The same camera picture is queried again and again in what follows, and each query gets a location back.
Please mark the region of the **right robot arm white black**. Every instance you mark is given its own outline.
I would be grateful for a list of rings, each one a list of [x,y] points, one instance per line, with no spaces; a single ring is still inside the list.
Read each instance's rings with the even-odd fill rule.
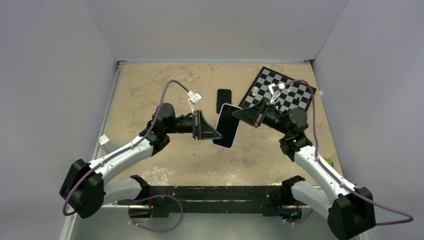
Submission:
[[[318,184],[313,187],[300,176],[283,181],[280,196],[288,204],[300,201],[326,219],[333,235],[349,240],[372,228],[376,223],[372,193],[342,177],[317,152],[307,138],[308,116],[304,109],[279,111],[265,100],[232,113],[238,120],[255,128],[266,126],[284,134],[279,140],[281,151],[304,169]]]

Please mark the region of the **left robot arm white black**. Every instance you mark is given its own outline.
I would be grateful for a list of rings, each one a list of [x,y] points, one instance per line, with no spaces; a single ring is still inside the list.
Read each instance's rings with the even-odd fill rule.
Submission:
[[[101,158],[72,163],[59,191],[65,201],[63,214],[72,215],[67,211],[71,207],[83,219],[92,216],[106,202],[107,184],[134,164],[162,151],[171,141],[169,134],[192,134],[195,140],[222,138],[201,110],[176,116],[170,103],[161,103],[146,128],[129,143]]]

